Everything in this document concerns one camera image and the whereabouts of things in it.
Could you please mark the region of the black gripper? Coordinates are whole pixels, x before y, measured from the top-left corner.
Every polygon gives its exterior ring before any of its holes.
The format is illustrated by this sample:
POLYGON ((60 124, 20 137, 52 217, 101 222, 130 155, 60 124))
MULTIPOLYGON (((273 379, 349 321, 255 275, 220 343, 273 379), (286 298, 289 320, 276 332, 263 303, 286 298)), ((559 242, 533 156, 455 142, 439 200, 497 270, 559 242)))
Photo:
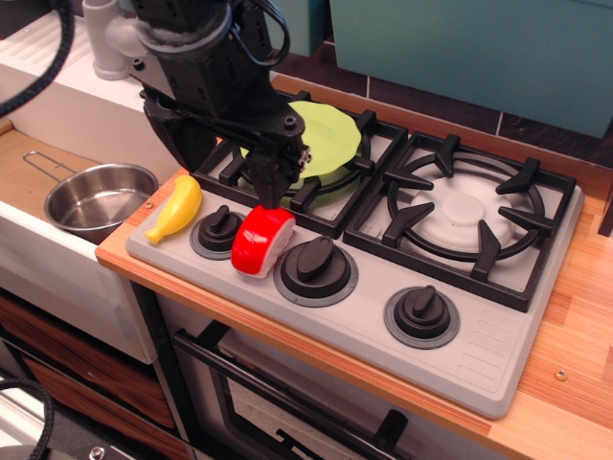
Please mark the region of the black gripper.
POLYGON ((144 111, 176 161, 196 171, 216 138, 248 149, 246 164, 264 209, 277 209, 308 160, 305 123, 276 92, 268 69, 233 55, 200 61, 142 57, 144 111))

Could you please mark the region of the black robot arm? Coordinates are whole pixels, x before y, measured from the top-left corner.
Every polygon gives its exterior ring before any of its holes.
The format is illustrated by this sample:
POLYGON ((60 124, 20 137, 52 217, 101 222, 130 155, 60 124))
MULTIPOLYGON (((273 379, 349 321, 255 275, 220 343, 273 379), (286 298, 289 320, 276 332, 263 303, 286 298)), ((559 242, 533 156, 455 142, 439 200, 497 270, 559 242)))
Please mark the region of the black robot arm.
POLYGON ((137 37, 146 49, 133 76, 144 111, 180 166, 195 172, 216 138, 248 150, 246 167, 260 204, 279 207, 310 159, 305 123, 270 81, 289 51, 270 43, 266 20, 288 27, 270 1, 136 1, 137 37))

